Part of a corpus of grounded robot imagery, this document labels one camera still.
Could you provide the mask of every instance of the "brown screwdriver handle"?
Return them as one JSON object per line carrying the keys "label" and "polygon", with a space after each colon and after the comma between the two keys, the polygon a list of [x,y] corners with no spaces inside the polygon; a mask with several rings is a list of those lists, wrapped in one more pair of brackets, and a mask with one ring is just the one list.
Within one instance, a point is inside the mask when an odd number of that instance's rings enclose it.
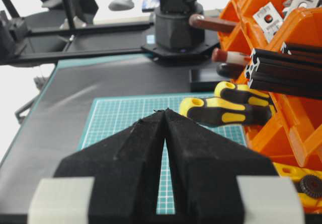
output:
{"label": "brown screwdriver handle", "polygon": [[217,32],[230,33],[237,23],[220,18],[206,17],[201,14],[193,14],[189,19],[190,26],[197,29],[209,29]]}

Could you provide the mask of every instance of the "gear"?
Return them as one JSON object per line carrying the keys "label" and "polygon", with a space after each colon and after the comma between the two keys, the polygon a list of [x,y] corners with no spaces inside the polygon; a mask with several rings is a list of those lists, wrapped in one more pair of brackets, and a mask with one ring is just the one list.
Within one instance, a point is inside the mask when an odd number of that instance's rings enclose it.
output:
{"label": "gear", "polygon": [[322,180],[315,175],[304,176],[300,183],[300,188],[311,198],[318,199],[322,197]]}

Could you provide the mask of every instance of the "green cutting mat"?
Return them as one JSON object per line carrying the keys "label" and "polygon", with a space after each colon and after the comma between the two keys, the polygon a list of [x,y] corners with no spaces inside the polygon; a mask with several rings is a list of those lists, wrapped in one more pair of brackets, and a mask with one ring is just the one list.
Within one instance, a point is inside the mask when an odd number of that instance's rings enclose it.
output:
{"label": "green cutting mat", "polygon": [[[151,95],[135,97],[96,98],[93,101],[78,150],[82,150],[96,142],[107,138],[132,125],[139,118],[146,117],[154,110],[170,108],[179,111],[180,102],[185,97],[206,98],[207,94],[171,94]],[[222,136],[230,138],[246,146],[244,130],[240,125],[228,125],[225,127],[208,128]],[[172,191],[171,174],[167,147],[164,147],[159,195],[157,201],[157,214],[174,214],[174,198]]]}

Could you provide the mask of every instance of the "black and yellow handle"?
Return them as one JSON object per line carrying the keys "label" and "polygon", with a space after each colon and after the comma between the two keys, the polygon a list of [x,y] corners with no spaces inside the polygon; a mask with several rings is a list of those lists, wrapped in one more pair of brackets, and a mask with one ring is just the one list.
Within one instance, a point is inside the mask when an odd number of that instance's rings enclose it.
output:
{"label": "black and yellow handle", "polygon": [[215,97],[239,104],[267,107],[273,102],[270,95],[250,89],[247,85],[235,85],[230,82],[220,82],[215,88]]}
{"label": "black and yellow handle", "polygon": [[275,114],[270,106],[236,104],[222,98],[185,98],[179,113],[206,126],[227,124],[265,125]]}

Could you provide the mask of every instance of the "orange parts bin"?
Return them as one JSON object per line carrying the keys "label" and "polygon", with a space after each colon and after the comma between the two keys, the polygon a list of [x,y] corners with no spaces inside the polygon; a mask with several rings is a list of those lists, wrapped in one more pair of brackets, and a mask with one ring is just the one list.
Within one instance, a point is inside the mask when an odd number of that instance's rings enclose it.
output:
{"label": "orange parts bin", "polygon": [[[218,33],[225,50],[250,54],[253,48],[279,51],[284,41],[322,46],[322,8],[296,9],[268,43],[253,15],[272,2],[282,15],[286,0],[231,0],[220,17],[238,22],[230,34]],[[245,84],[241,74],[236,81]],[[270,93],[277,114],[264,127],[245,127],[248,146],[276,162],[322,170],[322,101]]]}

